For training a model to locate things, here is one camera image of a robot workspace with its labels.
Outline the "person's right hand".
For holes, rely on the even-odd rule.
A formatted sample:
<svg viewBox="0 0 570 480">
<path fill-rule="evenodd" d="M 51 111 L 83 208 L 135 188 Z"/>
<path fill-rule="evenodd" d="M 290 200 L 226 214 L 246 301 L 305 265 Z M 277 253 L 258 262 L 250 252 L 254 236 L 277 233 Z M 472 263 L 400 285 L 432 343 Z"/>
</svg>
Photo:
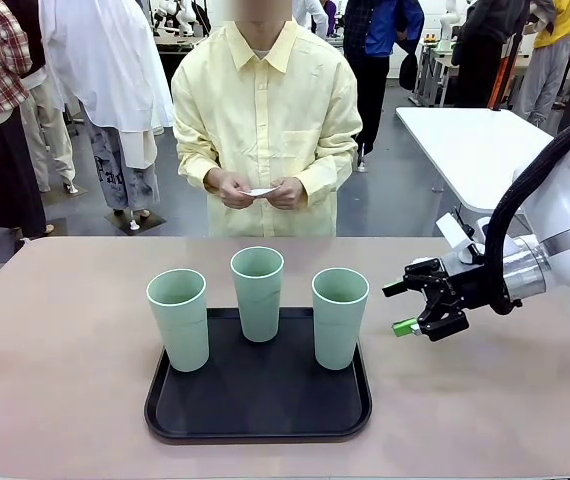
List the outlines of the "person's right hand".
<svg viewBox="0 0 570 480">
<path fill-rule="evenodd" d="M 215 193 L 222 203 L 231 209 L 242 210 L 251 206 L 255 200 L 249 196 L 249 183 L 234 172 L 221 168 L 211 169 L 204 177 L 206 188 Z"/>
</svg>

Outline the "person's left hand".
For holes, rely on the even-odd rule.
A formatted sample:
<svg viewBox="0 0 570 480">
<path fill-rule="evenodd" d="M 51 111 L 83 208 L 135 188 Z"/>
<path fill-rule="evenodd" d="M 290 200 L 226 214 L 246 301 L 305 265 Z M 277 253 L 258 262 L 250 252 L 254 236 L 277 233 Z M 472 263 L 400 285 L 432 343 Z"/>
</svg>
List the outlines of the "person's left hand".
<svg viewBox="0 0 570 480">
<path fill-rule="evenodd" d="M 275 180 L 273 190 L 265 199 L 276 209 L 296 210 L 307 201 L 307 193 L 302 182 L 296 177 L 283 177 Z"/>
</svg>

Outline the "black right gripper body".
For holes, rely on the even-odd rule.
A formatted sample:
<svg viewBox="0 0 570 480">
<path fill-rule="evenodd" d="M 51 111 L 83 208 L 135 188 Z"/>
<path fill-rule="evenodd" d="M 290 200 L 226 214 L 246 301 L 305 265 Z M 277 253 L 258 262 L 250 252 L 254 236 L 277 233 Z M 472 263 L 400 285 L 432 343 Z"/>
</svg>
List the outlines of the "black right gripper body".
<svg viewBox="0 0 570 480">
<path fill-rule="evenodd" d="M 437 286 L 429 289 L 429 307 L 451 311 L 490 306 L 494 311 L 507 311 L 503 260 L 485 255 L 480 261 L 464 264 L 453 252 L 430 259 L 429 271 L 437 279 Z"/>
</svg>

